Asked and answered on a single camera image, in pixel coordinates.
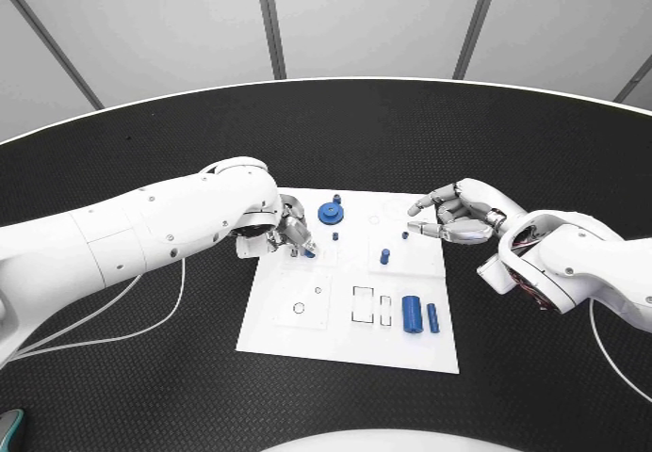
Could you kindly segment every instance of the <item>black table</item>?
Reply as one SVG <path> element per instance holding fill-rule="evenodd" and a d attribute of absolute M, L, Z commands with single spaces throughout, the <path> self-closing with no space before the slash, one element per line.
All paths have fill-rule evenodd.
<path fill-rule="evenodd" d="M 652 235 L 652 117 L 524 89 L 326 80 L 177 95 L 69 121 L 0 147 L 1 225 L 52 215 L 249 155 L 280 186 L 423 193 L 474 177 L 528 210 L 575 210 Z M 255 260 L 232 240 L 187 259 L 161 328 L 10 363 L 0 411 L 26 409 L 26 450 L 261 450 L 353 428 L 410 428 L 522 450 L 652 448 L 652 406 L 597 349 L 584 303 L 542 313 L 476 274 L 496 242 L 444 244 L 460 374 L 235 352 Z M 179 264 L 55 342 L 140 330 L 174 305 Z M 124 284 L 36 332 L 92 312 Z M 601 306 L 617 365 L 652 393 L 652 335 Z"/>

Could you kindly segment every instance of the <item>gray wall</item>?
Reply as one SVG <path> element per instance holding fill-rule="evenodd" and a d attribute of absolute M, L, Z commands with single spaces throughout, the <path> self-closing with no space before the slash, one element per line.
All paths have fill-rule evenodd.
<path fill-rule="evenodd" d="M 287 78 L 457 73 L 652 109 L 652 0 L 0 0 L 0 140 L 94 110 L 20 5 L 102 106 L 284 67 Z"/>

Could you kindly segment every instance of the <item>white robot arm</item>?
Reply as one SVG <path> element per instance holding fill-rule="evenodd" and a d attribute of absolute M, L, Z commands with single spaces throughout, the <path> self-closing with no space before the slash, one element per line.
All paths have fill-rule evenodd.
<path fill-rule="evenodd" d="M 541 309 L 561 314 L 594 299 L 652 332 L 652 238 L 624 241 L 593 217 L 522 207 L 473 179 L 438 188 L 408 209 L 431 205 L 443 224 L 411 221 L 418 234 L 461 243 L 500 237 L 499 252 L 477 269 L 499 294 L 516 285 Z"/>
<path fill-rule="evenodd" d="M 0 368 L 50 315 L 235 235 L 239 257 L 314 252 L 298 201 L 265 164 L 222 160 L 104 202 L 0 228 Z"/>

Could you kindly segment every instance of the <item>white board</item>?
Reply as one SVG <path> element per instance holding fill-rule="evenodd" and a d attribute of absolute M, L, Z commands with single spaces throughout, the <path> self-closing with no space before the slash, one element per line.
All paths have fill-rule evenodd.
<path fill-rule="evenodd" d="M 407 210 L 423 195 L 307 188 L 280 192 L 303 203 L 317 256 L 291 257 L 283 247 L 260 259 L 236 350 L 459 373 L 441 243 L 418 234 L 402 238 L 414 219 Z M 317 208 L 336 193 L 343 220 L 329 226 Z M 418 218 L 434 221 L 424 214 Z M 408 295 L 421 299 L 424 331 L 417 334 L 404 332 Z M 440 333 L 430 331 L 428 303 Z"/>

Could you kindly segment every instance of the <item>robotic hand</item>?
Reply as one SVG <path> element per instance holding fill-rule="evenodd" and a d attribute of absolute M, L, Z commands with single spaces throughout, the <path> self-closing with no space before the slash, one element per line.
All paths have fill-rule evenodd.
<path fill-rule="evenodd" d="M 0 228 L 0 368 L 75 300 L 236 237 L 238 256 L 316 252 L 303 206 L 265 164 L 222 160 L 81 209 Z"/>
<path fill-rule="evenodd" d="M 652 332 L 652 238 L 624 241 L 593 217 L 522 207 L 489 185 L 464 179 L 410 207 L 436 206 L 443 224 L 411 221 L 410 231 L 473 245 L 500 238 L 477 274 L 499 294 L 516 285 L 541 309 L 561 314 L 594 299 L 636 328 Z"/>

